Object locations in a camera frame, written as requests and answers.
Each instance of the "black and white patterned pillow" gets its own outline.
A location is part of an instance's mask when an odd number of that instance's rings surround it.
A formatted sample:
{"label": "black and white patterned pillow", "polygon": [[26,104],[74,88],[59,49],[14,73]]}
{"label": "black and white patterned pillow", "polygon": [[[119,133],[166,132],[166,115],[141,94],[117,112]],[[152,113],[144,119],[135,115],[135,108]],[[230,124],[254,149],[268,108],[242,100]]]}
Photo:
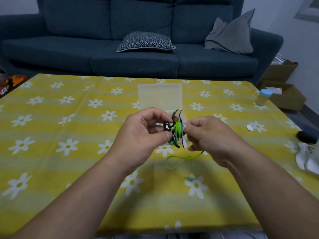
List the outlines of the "black and white patterned pillow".
{"label": "black and white patterned pillow", "polygon": [[175,48],[172,45],[171,38],[166,35],[152,32],[132,32],[124,37],[116,52],[134,49],[171,52]]}

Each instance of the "floral tablecloth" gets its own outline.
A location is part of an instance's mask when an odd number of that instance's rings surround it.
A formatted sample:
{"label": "floral tablecloth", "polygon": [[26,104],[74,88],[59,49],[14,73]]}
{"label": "floral tablecloth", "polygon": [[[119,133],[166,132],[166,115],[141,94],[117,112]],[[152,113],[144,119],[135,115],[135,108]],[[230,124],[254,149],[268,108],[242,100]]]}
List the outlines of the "floral tablecloth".
{"label": "floral tablecloth", "polygon": [[[0,100],[0,235],[19,229],[108,151],[139,109],[138,84],[163,82],[182,84],[188,119],[221,119],[319,198],[319,180],[294,161],[299,128],[270,101],[256,106],[258,91],[248,82],[38,74]],[[170,155],[197,154],[155,149],[122,183],[100,233],[258,226],[227,169],[204,153],[193,168],[185,161],[168,170]],[[193,173],[194,182],[184,179]]]}

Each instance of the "sofa armrest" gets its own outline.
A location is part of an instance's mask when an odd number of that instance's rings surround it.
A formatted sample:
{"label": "sofa armrest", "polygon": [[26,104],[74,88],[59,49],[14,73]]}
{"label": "sofa armrest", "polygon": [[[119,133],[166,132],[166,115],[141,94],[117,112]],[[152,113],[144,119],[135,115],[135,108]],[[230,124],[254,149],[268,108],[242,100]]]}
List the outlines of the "sofa armrest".
{"label": "sofa armrest", "polygon": [[0,41],[43,36],[47,32],[40,14],[0,16]]}
{"label": "sofa armrest", "polygon": [[281,49],[284,38],[280,35],[252,28],[250,41],[254,48],[252,57],[258,59],[258,66],[251,83],[256,86],[267,68]]}

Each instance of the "baseboard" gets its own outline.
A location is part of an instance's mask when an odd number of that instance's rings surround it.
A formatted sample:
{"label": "baseboard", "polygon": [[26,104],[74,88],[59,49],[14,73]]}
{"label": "baseboard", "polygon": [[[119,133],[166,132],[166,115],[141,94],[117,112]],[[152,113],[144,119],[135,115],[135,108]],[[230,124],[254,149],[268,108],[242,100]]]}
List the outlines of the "baseboard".
{"label": "baseboard", "polygon": [[313,125],[319,127],[319,115],[310,109],[308,106],[304,105],[300,110],[300,113],[307,118]]}

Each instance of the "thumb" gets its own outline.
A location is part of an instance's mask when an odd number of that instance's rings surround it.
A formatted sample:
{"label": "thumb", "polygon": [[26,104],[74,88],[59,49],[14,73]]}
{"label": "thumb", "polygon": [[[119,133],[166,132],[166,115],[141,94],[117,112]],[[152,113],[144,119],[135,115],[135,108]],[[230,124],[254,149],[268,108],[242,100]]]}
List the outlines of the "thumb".
{"label": "thumb", "polygon": [[187,135],[194,137],[197,140],[202,139],[203,131],[201,127],[194,126],[192,124],[184,124],[183,132]]}
{"label": "thumb", "polygon": [[149,135],[148,143],[153,149],[155,149],[158,146],[162,146],[167,143],[172,137],[173,134],[171,132],[158,132]]}

